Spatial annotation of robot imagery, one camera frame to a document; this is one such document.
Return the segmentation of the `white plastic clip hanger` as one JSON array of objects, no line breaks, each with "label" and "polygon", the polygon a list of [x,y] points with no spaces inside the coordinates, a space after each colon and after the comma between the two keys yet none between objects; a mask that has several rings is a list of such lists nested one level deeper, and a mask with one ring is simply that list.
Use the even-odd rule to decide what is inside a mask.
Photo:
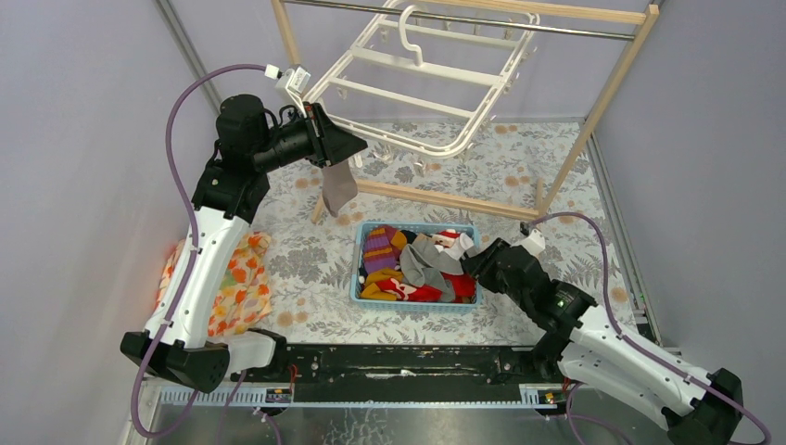
[{"label": "white plastic clip hanger", "polygon": [[[401,8],[407,8],[409,2],[411,1],[398,2],[400,3]],[[483,12],[457,6],[441,5],[433,2],[416,2],[416,4],[418,9],[435,14],[455,15],[478,19],[515,21],[523,23],[528,21],[526,16],[511,13],[498,13],[490,11]],[[516,41],[520,39],[524,33],[523,30],[517,29],[510,30],[489,26],[476,27],[472,24],[445,22],[431,19],[409,18],[407,23],[411,27],[414,25],[420,25],[437,30],[446,30],[462,34],[475,34],[481,37],[505,39],[508,41]],[[425,62],[461,70],[480,71],[482,73],[496,75],[501,72],[501,69],[506,65],[506,62],[511,55],[511,51],[508,48],[471,44],[468,42],[437,37],[435,35],[413,32],[412,30],[407,32],[407,36],[411,43],[421,47],[423,51],[423,59]],[[349,45],[348,50],[353,46],[354,42]],[[525,60],[529,56],[529,44],[526,47]],[[507,90],[503,92],[500,98],[511,90],[512,85],[518,79],[519,70],[523,62],[515,69],[512,84]],[[349,63],[349,65],[343,71],[342,77],[343,79],[350,82],[367,84],[375,88],[392,91],[401,95],[412,96],[427,101],[433,101],[438,104],[444,104],[449,107],[462,108],[466,110],[475,109],[488,92],[488,88],[486,86],[472,83],[461,83],[451,80],[441,80],[430,76],[419,75],[410,71],[396,70],[385,66],[378,66],[358,59],[355,59]],[[329,85],[327,88],[325,88],[321,97],[317,100],[308,101],[306,100],[305,96],[304,99],[305,101],[311,103],[321,103],[323,109],[328,113],[332,121],[334,121],[334,117],[345,118],[352,121],[357,121],[361,124],[366,124],[384,132],[390,132],[392,134],[394,133],[390,130],[374,127],[370,121],[372,119],[382,120],[392,118],[437,117],[457,124],[457,133],[453,136],[446,137],[441,142],[428,142],[422,136],[400,136],[407,139],[412,139],[420,144],[427,144],[430,146],[447,146],[451,144],[465,125],[465,121],[457,117],[448,116],[408,104],[403,104],[398,101],[385,99],[375,95],[368,95],[349,89],[342,89],[334,85]],[[481,125],[480,129],[491,119],[493,119],[494,115],[492,110],[494,109],[495,105],[488,113],[487,120]]]}]

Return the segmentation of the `santa pattern white sock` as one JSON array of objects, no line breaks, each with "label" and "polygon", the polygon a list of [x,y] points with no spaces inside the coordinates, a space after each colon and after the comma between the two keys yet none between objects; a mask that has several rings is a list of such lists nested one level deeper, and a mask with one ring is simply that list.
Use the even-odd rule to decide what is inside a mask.
[{"label": "santa pattern white sock", "polygon": [[435,248],[454,260],[461,260],[475,251],[474,239],[454,229],[443,230],[430,236]]}]

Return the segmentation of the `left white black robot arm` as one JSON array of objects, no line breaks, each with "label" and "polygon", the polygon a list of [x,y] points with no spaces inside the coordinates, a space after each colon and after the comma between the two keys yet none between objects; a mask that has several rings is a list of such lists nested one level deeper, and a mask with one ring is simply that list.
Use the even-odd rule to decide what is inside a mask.
[{"label": "left white black robot arm", "polygon": [[225,99],[216,131],[214,155],[186,201],[189,230],[170,284],[145,328],[125,333],[120,344],[139,378],[152,375],[202,393],[246,370],[267,381],[286,372],[284,337],[258,329],[229,337],[209,332],[213,301],[270,189],[269,172],[302,159],[333,167],[368,146],[318,103],[305,103],[279,123],[254,95]]}]

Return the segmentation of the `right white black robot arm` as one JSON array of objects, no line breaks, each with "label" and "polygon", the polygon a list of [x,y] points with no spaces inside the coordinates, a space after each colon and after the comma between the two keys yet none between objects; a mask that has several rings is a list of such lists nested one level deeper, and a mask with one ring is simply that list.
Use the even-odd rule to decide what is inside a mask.
[{"label": "right white black robot arm", "polygon": [[643,414],[673,444],[728,444],[742,415],[742,382],[713,373],[615,325],[595,298],[552,279],[523,246],[497,239],[461,260],[486,290],[505,295],[543,330],[531,367],[540,380],[561,375],[587,384]]}]

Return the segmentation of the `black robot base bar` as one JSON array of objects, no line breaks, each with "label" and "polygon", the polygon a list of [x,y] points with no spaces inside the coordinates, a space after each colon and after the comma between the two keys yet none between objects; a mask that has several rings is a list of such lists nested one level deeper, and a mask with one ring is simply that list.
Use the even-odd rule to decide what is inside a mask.
[{"label": "black robot base bar", "polygon": [[252,368],[244,378],[292,390],[314,386],[357,394],[416,388],[464,393],[512,385],[559,392],[567,381],[530,347],[338,344],[287,345],[270,365]]}]

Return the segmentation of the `grey sock with red stripes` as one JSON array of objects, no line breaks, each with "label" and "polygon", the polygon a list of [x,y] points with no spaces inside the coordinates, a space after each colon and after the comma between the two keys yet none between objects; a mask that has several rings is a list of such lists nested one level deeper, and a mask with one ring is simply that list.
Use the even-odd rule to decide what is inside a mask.
[{"label": "grey sock with red stripes", "polygon": [[358,194],[357,182],[347,160],[324,167],[322,198],[328,213],[337,217],[340,210]]}]

